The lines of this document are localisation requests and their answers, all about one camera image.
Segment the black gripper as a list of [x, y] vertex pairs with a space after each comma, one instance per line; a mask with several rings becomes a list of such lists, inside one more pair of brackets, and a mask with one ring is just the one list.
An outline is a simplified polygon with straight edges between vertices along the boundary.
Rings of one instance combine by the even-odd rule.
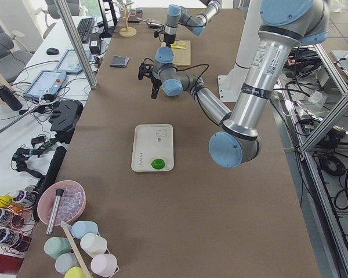
[[153, 68], [151, 69], [151, 72], [150, 72], [150, 79], [151, 79], [151, 83], [153, 84], [152, 91], [151, 91], [151, 98], [156, 99], [158, 96], [158, 88], [162, 85], [162, 81], [158, 73], [155, 72]]
[[165, 46], [170, 47], [175, 43], [176, 35], [175, 34], [164, 34], [164, 43]]

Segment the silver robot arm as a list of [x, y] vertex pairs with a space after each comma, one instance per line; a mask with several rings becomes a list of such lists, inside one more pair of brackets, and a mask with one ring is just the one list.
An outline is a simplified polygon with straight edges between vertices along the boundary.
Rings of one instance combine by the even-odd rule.
[[219, 14], [222, 9], [223, 1], [201, 1], [206, 8], [192, 16], [186, 8], [171, 4], [167, 9], [166, 22], [164, 24], [163, 34], [165, 46], [170, 47], [175, 42], [176, 32], [179, 25], [185, 26], [196, 36], [200, 36], [211, 18]]
[[258, 23], [259, 44], [241, 86], [235, 107], [228, 109], [198, 76], [180, 72], [173, 63], [171, 44], [179, 25], [194, 34], [203, 32], [221, 9], [220, 1], [206, 1], [205, 9], [191, 16], [182, 6], [170, 5], [162, 29], [164, 45], [155, 54], [149, 78], [152, 98], [159, 89], [167, 96], [189, 92], [221, 131], [209, 141], [212, 159], [222, 167], [236, 167], [257, 157], [261, 144], [257, 126], [291, 50], [326, 40], [330, 16], [328, 1], [251, 1], [247, 22]]

